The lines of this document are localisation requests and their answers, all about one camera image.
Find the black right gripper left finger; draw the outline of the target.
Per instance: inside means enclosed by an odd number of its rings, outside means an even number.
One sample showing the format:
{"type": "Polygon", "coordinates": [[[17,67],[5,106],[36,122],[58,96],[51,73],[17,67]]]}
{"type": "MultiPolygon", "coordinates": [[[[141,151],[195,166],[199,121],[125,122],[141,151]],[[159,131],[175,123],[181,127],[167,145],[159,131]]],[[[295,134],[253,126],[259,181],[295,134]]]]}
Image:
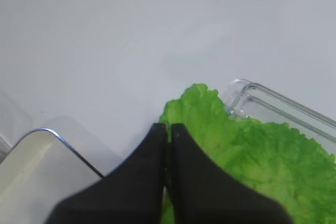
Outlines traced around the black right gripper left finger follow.
{"type": "Polygon", "coordinates": [[[105,178],[62,200],[47,223],[160,223],[165,124],[154,123],[133,153],[105,178]]]}

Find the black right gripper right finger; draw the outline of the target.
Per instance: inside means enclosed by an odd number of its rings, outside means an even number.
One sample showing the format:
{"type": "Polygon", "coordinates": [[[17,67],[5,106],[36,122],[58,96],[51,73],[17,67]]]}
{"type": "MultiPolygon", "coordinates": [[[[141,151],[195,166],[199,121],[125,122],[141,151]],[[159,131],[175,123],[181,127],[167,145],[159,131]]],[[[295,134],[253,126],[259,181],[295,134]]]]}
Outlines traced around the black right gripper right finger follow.
{"type": "Polygon", "coordinates": [[[220,169],[184,124],[172,124],[169,196],[175,223],[292,223],[276,201],[220,169]]]}

